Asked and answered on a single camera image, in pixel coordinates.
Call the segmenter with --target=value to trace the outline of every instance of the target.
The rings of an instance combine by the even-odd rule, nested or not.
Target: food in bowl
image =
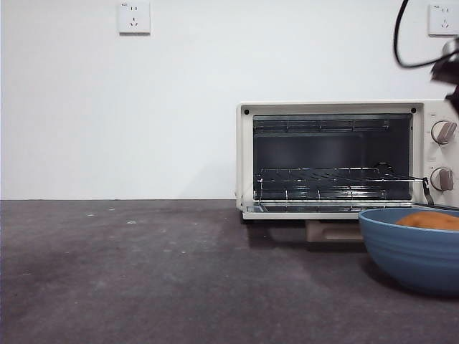
[[[396,222],[401,226],[459,231],[459,217],[439,211],[418,211]]]

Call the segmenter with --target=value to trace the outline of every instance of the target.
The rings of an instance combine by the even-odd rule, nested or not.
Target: concrete floor
[[[301,223],[234,201],[4,201],[4,344],[454,343],[459,300],[407,292]]]

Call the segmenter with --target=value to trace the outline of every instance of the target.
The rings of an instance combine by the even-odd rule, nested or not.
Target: blue bowl
[[[459,231],[395,224],[418,211],[388,208],[361,212],[366,249],[381,269],[405,287],[431,295],[459,295]],[[433,211],[459,216],[459,211]]]

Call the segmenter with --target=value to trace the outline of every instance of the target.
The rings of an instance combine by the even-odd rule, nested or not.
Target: white wall
[[[2,199],[232,198],[243,100],[443,98],[392,56],[401,0],[2,0]],[[436,57],[411,1],[405,60]]]

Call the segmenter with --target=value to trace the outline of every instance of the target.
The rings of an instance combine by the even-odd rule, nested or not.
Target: oven rack
[[[388,119],[349,120],[255,120],[254,134],[263,133],[342,133],[389,130]]]
[[[409,198],[407,183],[423,178],[380,168],[264,168],[256,175],[254,198],[266,200],[387,200]],[[400,183],[394,193],[389,186]]]
[[[364,202],[346,202],[346,203],[320,203],[320,202],[259,202],[251,207],[252,212],[258,213],[359,213],[368,209],[380,208],[411,208],[410,202],[392,202],[392,203],[364,203]]]

